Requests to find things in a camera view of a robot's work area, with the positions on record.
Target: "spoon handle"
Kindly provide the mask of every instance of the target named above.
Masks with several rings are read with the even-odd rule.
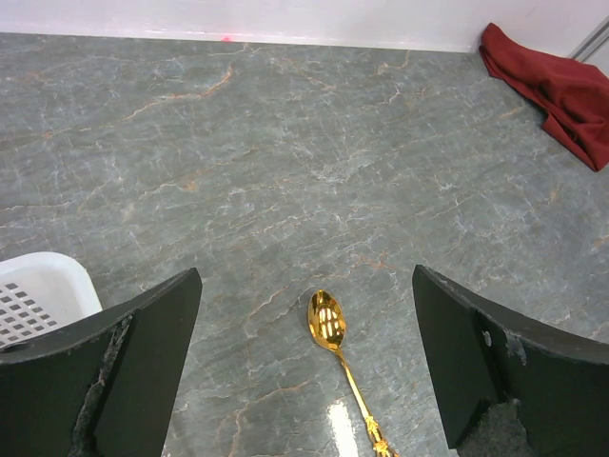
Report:
[[[372,442],[372,447],[376,452],[377,457],[400,457],[400,455],[393,450],[387,440],[383,438],[383,434],[381,433],[381,429],[379,428],[379,424],[374,420],[368,407],[363,400],[362,394],[358,389],[357,384],[355,384],[355,379],[353,379],[353,375],[351,374],[351,370],[349,369],[349,365],[346,364],[346,360],[344,359],[343,352],[339,349],[335,352],[337,357],[341,360],[341,365],[343,365],[344,372],[346,373],[346,379],[349,380],[349,384],[351,385],[351,390],[353,390],[353,394],[355,395],[355,399],[360,406],[360,410],[362,411],[363,419],[365,420],[365,428],[368,432],[368,437]]]

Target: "spoon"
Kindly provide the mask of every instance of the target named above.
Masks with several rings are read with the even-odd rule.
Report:
[[[395,450],[389,447],[389,444],[383,438],[379,425],[363,402],[360,390],[355,384],[351,370],[346,364],[343,351],[341,350],[341,343],[346,333],[343,310],[336,299],[325,290],[315,292],[308,303],[308,326],[311,329],[315,342],[322,348],[334,352],[334,355],[341,360],[346,378],[349,380],[355,399],[362,411],[365,428],[377,457],[400,457]]]

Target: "white wall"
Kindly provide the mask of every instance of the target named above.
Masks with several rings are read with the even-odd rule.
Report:
[[[0,31],[473,51],[490,21],[567,55],[607,0],[0,0]]]
[[[609,40],[586,59],[586,64],[596,65],[600,71],[609,76]]]

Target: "basket hole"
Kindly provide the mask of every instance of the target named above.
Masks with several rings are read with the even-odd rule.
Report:
[[[8,354],[11,352],[16,352],[18,350],[23,350],[29,348],[29,342],[28,341],[24,341],[21,343],[17,343],[15,345],[10,345],[10,346],[6,346],[3,349],[0,349],[0,354]]]

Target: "red towel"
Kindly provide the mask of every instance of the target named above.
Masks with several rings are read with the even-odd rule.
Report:
[[[592,65],[528,50],[495,24],[480,54],[491,76],[545,109],[543,129],[594,171],[609,162],[609,79]]]

